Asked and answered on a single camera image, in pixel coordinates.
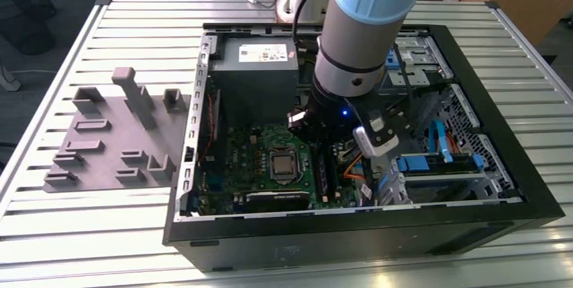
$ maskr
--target aluminum profile table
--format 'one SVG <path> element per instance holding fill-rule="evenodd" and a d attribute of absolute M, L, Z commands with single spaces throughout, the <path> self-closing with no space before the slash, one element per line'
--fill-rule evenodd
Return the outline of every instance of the aluminum profile table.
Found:
<path fill-rule="evenodd" d="M 207 22 L 273 22 L 241 0 L 114 0 L 96 5 L 0 178 L 0 286 L 563 287 L 573 284 L 573 97 L 503 11 L 419 3 L 407 23 L 449 26 L 568 216 L 447 257 L 203 274 L 161 245 L 169 188 L 48 194 L 51 159 L 79 86 L 116 95 L 116 66 L 150 93 L 192 91 Z"/>

